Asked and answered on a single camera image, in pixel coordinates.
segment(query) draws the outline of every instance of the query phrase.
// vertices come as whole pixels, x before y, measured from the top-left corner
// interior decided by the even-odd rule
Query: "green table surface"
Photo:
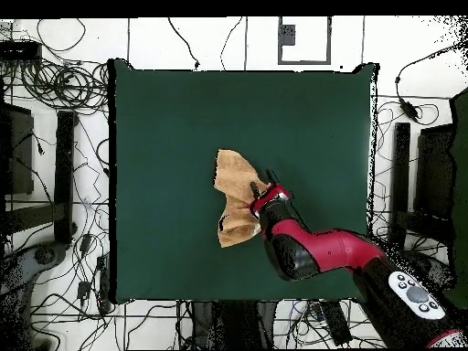
[[[260,236],[220,248],[213,175],[218,149],[235,150],[275,171],[310,229],[365,233],[374,65],[115,70],[117,301],[358,297],[345,270],[281,280]]]

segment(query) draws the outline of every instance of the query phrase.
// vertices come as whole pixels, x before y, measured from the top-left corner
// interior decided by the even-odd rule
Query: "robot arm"
[[[283,187],[272,183],[262,195],[254,185],[252,190],[250,211],[260,221],[268,258],[282,279],[299,281],[345,268],[388,347],[468,346],[446,308],[372,241],[341,229],[311,233],[289,211],[291,196]]]

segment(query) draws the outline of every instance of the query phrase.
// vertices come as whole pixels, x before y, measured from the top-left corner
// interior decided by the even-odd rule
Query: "button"
[[[428,293],[420,287],[410,287],[406,291],[406,295],[414,303],[426,303],[429,300]]]

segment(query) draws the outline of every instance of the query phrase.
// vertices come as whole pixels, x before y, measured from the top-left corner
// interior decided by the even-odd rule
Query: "black post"
[[[63,206],[64,217],[54,224],[55,241],[66,245],[73,235],[73,134],[78,124],[78,114],[59,111],[57,113],[57,146],[55,153],[54,203]]]
[[[394,136],[395,153],[391,170],[388,242],[402,250],[405,246],[406,230],[399,224],[398,213],[408,212],[410,124],[397,122]]]
[[[11,152],[11,120],[5,114],[4,80],[0,77],[0,260],[5,256],[6,243],[6,188],[9,186],[8,156]]]
[[[5,230],[8,235],[19,231],[36,228],[51,222],[57,222],[65,217],[64,204],[40,205],[17,208],[6,213]]]

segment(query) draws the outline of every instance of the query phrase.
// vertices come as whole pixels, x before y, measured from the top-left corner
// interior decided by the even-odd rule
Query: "towel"
[[[260,231],[259,221],[250,213],[253,193],[250,182],[255,182],[259,192],[267,190],[255,169],[240,154],[227,149],[218,150],[214,186],[226,195],[226,207],[218,223],[221,248],[247,239]]]

